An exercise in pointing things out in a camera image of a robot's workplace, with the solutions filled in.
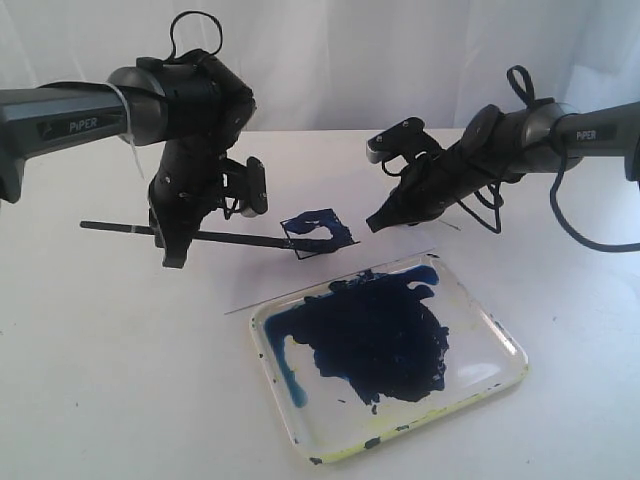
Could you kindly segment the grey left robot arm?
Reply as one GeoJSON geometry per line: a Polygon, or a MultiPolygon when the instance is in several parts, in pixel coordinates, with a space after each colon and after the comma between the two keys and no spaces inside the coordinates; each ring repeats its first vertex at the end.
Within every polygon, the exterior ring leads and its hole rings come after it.
{"type": "Polygon", "coordinates": [[[148,187],[149,228],[163,264],[181,268],[202,220],[268,210],[262,163],[228,152],[256,110],[251,88],[215,55],[140,57],[105,84],[56,82],[1,93],[1,198],[21,197],[28,159],[118,136],[164,146],[148,187]]]}

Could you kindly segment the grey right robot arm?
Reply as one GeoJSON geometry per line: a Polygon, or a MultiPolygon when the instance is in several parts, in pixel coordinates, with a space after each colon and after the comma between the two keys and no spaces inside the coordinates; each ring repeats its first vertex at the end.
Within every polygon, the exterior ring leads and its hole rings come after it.
{"type": "Polygon", "coordinates": [[[424,127],[410,117],[367,142],[373,164],[406,161],[396,174],[398,184],[366,220],[372,232],[435,220],[484,187],[516,183],[527,174],[557,174],[585,157],[620,157],[626,178],[639,179],[636,103],[582,114],[551,100],[512,113],[490,104],[447,148],[424,127]]]}

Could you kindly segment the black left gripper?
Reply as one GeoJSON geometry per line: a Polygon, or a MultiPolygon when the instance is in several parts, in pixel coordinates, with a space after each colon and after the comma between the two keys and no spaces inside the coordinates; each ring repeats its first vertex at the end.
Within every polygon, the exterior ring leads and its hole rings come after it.
{"type": "Polygon", "coordinates": [[[222,166],[235,144],[233,134],[200,134],[165,143],[149,185],[149,226],[162,266],[182,269],[202,219],[217,209],[228,219],[235,206],[223,195],[222,166]]]}

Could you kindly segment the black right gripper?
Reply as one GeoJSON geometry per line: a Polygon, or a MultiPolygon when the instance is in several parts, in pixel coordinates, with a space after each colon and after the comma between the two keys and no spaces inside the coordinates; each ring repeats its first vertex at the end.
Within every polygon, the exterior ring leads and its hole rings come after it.
{"type": "Polygon", "coordinates": [[[457,141],[437,156],[423,154],[401,170],[399,184],[366,219],[372,233],[431,221],[458,201],[493,183],[495,175],[474,166],[457,141]]]}

